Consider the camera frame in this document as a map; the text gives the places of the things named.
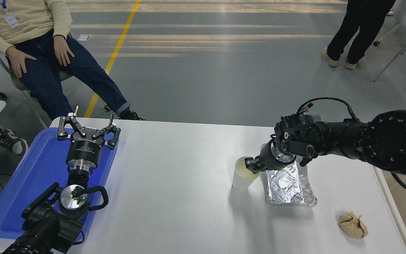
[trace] concrete floor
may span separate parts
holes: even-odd
[[[134,0],[67,3],[74,36],[92,35],[82,44],[105,68]],[[315,97],[347,101],[363,122],[406,109],[406,52],[372,82],[406,44],[405,30],[371,46],[355,71],[344,68],[344,56],[337,68],[321,58],[345,7],[342,0],[142,1],[109,74],[131,108],[150,121],[273,127]],[[377,37],[395,25],[388,17]],[[75,78],[63,89],[84,116],[92,91]],[[1,67],[0,90],[8,95],[0,123],[31,143],[42,127]],[[327,122],[348,117],[345,106],[332,101],[316,102],[310,113]],[[99,100],[92,117],[109,116]],[[0,172],[13,172],[19,161],[0,148]]]

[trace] plastic tray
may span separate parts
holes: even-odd
[[[35,198],[42,194],[52,183],[58,182],[64,188],[68,179],[66,157],[69,140],[58,141],[57,129],[41,131],[32,142],[0,195],[0,238],[18,238],[23,231],[24,219],[21,213]],[[106,146],[101,150],[100,163],[93,170],[88,186],[104,186],[114,160],[116,149]],[[92,205],[100,202],[100,193],[88,195]],[[95,212],[88,212],[81,220],[85,223],[82,231],[85,235],[90,229]]]

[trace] beige shoe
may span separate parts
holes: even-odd
[[[347,56],[345,56],[345,68],[346,69],[350,69],[350,70],[354,70],[355,69],[355,67],[356,67],[356,65],[357,65],[358,63],[356,63],[356,64],[351,64],[351,63],[349,63],[349,61],[347,60]]]
[[[322,58],[327,62],[328,66],[330,66],[330,67],[337,67],[338,66],[338,61],[335,61],[335,60],[331,59],[327,55],[327,48],[324,48],[324,50],[322,50]]]

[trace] beige sweater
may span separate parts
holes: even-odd
[[[24,42],[54,28],[55,35],[67,37],[71,15],[65,0],[6,0],[6,7],[20,25],[11,29],[4,19],[0,0],[0,53],[13,44]]]

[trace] white paper cup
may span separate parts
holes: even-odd
[[[259,173],[253,174],[245,167],[245,158],[241,157],[236,161],[234,175],[233,175],[233,188],[237,191],[245,191],[253,183],[253,181],[259,176]]]

